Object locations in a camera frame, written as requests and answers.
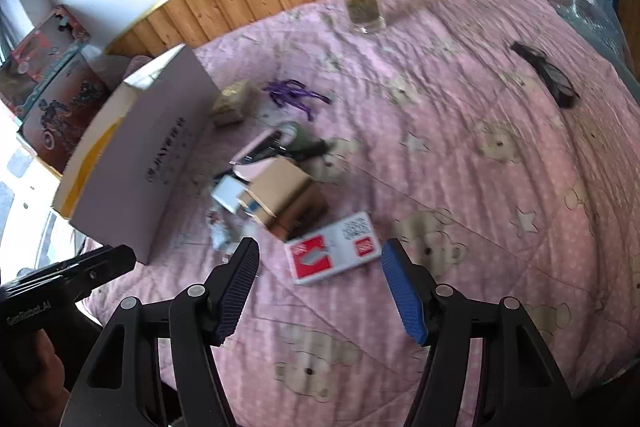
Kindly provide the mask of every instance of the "star print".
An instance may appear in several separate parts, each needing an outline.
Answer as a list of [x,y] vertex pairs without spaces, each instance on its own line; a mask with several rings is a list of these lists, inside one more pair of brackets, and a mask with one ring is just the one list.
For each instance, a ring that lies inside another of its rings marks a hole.
[[538,229],[533,224],[533,220],[536,219],[536,213],[535,212],[524,213],[517,207],[516,207],[516,211],[517,211],[518,219],[515,222],[510,221],[510,223],[515,227],[518,227],[518,230],[516,231],[516,234],[518,235],[518,237],[524,236],[526,232],[538,233]]
[[406,134],[404,142],[400,142],[400,145],[404,145],[410,151],[429,152],[429,148],[424,144],[423,140],[414,136],[410,132]]

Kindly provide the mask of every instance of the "small brown cardboard box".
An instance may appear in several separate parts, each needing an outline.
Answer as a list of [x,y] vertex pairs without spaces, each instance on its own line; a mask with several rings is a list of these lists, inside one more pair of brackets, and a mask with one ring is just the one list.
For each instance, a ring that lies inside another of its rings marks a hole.
[[326,210],[318,184],[287,158],[277,158],[240,197],[247,213],[278,239],[288,241]]

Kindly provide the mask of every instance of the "qr code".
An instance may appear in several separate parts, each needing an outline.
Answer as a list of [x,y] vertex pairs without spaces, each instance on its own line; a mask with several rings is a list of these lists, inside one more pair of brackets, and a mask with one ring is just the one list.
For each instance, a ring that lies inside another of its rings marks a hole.
[[354,237],[359,237],[366,233],[369,233],[371,229],[369,228],[369,223],[367,223],[367,219],[364,217],[356,217],[355,219],[351,219],[347,221],[342,226],[342,233],[344,234],[344,238],[350,241]]

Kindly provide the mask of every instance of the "blue gripper pad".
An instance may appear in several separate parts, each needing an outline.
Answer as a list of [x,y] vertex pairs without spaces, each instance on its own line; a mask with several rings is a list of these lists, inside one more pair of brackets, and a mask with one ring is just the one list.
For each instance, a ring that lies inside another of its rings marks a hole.
[[[240,250],[242,246],[243,245],[241,243],[234,255],[240,255],[238,250]],[[251,240],[246,253],[242,256],[242,261],[234,270],[232,279],[229,281],[222,299],[220,300],[218,308],[220,311],[220,318],[218,327],[216,328],[216,337],[220,343],[236,331],[238,320],[240,320],[244,303],[246,302],[251,286],[254,283],[259,264],[260,250],[258,248],[258,244]]]
[[393,245],[386,241],[382,248],[382,269],[385,273],[386,283],[389,285],[391,295],[394,296],[396,307],[402,318],[404,329],[414,341],[421,346],[427,341],[427,328],[424,326],[422,314],[422,301],[414,290],[409,277],[404,272],[399,255]]

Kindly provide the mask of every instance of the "wrinkled fabric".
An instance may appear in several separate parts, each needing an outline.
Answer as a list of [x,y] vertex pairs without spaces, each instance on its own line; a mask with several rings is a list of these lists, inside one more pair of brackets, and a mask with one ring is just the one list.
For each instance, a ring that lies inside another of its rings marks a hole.
[[[517,297],[572,393],[611,377],[640,329],[640,111],[615,69],[545,0],[383,0],[388,27],[345,31],[328,0],[196,51],[215,83],[295,78],[326,94],[313,123],[257,94],[239,126],[208,126],[168,204],[148,266],[95,291],[106,322],[129,295],[175,296],[220,263],[210,176],[267,124],[296,120],[332,150],[306,168],[330,210],[365,210],[381,239],[468,298]],[[580,95],[558,108],[513,41],[544,50]],[[257,230],[261,266],[236,333],[214,357],[245,426],[401,425],[426,350],[404,333],[375,261],[294,285],[282,243]],[[459,424],[470,425],[472,343]],[[174,385],[168,341],[162,377]]]

